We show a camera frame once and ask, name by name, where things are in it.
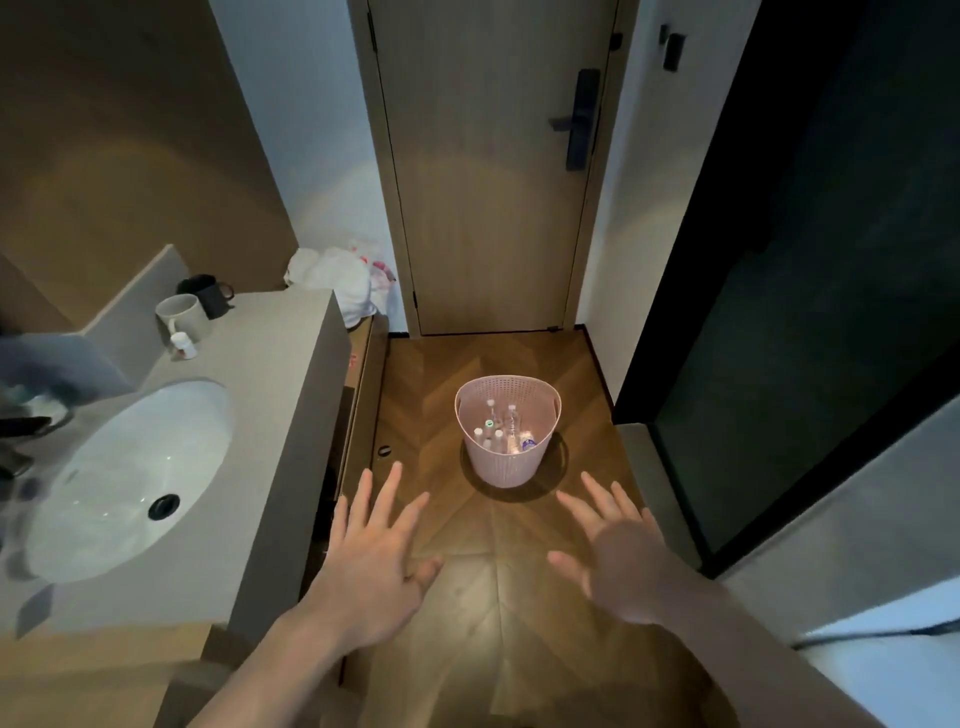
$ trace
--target plastic basket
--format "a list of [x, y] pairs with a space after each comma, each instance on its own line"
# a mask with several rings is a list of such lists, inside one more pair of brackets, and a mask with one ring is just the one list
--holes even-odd
[[[523, 429], [533, 433], [537, 444], [510, 455], [491, 452], [476, 443], [473, 429], [490, 416], [487, 400], [496, 400], [497, 410], [504, 414], [508, 404], [515, 404]], [[477, 475], [494, 488], [515, 488], [537, 472], [560, 420], [561, 401], [556, 389], [531, 376], [481, 376], [458, 390], [454, 409], [464, 433], [470, 465]]]

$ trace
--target wooden floor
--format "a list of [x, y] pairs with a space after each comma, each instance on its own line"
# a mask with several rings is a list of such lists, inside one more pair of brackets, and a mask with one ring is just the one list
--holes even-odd
[[[453, 412], [464, 382], [492, 374], [539, 377], [563, 399], [538, 475], [509, 491], [473, 475]], [[595, 609], [545, 560], [549, 548], [589, 554], [553, 490], [584, 495], [589, 470], [636, 492], [580, 331], [393, 340], [376, 445], [392, 449], [376, 460], [377, 483], [399, 459], [400, 499], [431, 493], [412, 558], [439, 553], [446, 565], [399, 635], [348, 658], [361, 725], [703, 724], [710, 682], [683, 646]]]

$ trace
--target white sink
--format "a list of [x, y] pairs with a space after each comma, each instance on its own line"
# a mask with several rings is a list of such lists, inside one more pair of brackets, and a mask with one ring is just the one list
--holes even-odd
[[80, 581], [145, 551], [197, 502], [232, 436], [229, 394], [216, 382], [182, 381], [136, 401], [54, 479], [27, 535], [30, 572]]

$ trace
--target white mug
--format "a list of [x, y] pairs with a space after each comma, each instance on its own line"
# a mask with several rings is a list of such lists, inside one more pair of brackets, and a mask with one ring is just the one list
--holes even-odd
[[179, 293], [164, 299], [154, 311], [170, 333], [182, 331], [194, 342], [210, 333], [210, 320], [206, 318], [200, 299], [192, 293]]

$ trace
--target countertop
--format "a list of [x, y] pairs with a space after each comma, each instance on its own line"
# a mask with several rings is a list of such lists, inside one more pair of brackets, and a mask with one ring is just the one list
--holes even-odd
[[[3, 514], [0, 619], [8, 631], [209, 622], [256, 642], [296, 603], [350, 344], [329, 290], [240, 294], [233, 305], [212, 322], [197, 358], [164, 355], [136, 393], [82, 407], [62, 429], [17, 446], [37, 459], [39, 488]], [[44, 485], [105, 420], [191, 378], [223, 384], [235, 418], [223, 464], [193, 508], [101, 576], [49, 585], [27, 573], [18, 549]]]

